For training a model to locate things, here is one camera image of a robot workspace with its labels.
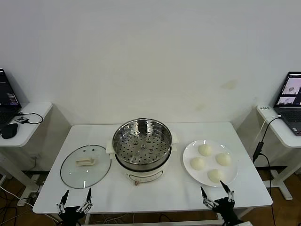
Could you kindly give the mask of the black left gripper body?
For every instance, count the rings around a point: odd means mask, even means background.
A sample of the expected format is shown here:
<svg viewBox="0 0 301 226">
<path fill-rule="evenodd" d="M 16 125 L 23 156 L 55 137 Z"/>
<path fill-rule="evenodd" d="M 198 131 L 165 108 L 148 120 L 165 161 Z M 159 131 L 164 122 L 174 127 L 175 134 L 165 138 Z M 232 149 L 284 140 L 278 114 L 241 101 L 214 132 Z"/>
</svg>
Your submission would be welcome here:
<svg viewBox="0 0 301 226">
<path fill-rule="evenodd" d="M 88 212 L 88 207 L 63 207 L 61 206 L 61 224 L 63 226 L 80 226 L 79 222 Z"/>
</svg>

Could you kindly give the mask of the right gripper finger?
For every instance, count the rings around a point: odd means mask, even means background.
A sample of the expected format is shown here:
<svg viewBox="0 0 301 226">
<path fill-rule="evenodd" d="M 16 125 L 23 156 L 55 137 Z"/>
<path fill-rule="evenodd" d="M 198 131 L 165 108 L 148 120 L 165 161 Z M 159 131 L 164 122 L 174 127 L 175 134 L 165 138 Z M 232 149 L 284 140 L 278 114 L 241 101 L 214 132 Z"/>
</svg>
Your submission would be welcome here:
<svg viewBox="0 0 301 226">
<path fill-rule="evenodd" d="M 205 206 L 207 206 L 208 208 L 215 208 L 217 207 L 217 204 L 215 201 L 211 200 L 210 198 L 208 198 L 205 190 L 203 189 L 203 187 L 200 187 L 201 188 L 201 193 L 202 193 L 202 197 L 203 197 L 203 204 Z"/>
<path fill-rule="evenodd" d="M 220 180 L 220 183 L 221 183 L 223 189 L 225 190 L 225 192 L 228 194 L 228 202 L 235 202 L 234 201 L 234 191 L 230 190 L 230 188 L 225 183 L 223 183 L 221 180 Z"/>
</svg>

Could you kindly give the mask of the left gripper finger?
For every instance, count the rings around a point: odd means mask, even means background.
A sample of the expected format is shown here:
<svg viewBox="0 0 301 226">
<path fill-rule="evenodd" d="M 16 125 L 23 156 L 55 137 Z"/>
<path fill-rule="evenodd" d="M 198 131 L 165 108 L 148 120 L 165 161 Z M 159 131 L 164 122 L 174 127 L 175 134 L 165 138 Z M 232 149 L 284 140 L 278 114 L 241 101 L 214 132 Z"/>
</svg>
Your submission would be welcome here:
<svg viewBox="0 0 301 226">
<path fill-rule="evenodd" d="M 65 213 L 65 204 L 67 202 L 68 194 L 69 190 L 65 192 L 65 194 L 61 197 L 60 202 L 56 204 L 59 214 Z"/>
<path fill-rule="evenodd" d="M 87 193 L 86 201 L 79 207 L 79 213 L 87 213 L 92 207 L 91 188 Z"/>
</svg>

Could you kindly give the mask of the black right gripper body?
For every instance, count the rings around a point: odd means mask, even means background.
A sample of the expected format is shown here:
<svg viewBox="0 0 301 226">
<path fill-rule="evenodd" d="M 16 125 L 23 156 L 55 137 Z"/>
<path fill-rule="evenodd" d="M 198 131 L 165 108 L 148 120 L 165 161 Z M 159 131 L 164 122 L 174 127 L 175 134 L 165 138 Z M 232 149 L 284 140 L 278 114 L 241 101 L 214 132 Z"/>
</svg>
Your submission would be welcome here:
<svg viewBox="0 0 301 226">
<path fill-rule="evenodd" d="M 228 197 L 220 198 L 214 201 L 215 206 L 212 210 L 216 213 L 219 213 L 224 220 L 222 226 L 236 226 L 242 223 L 237 215 L 235 214 L 233 208 L 235 202 L 228 199 Z"/>
</svg>

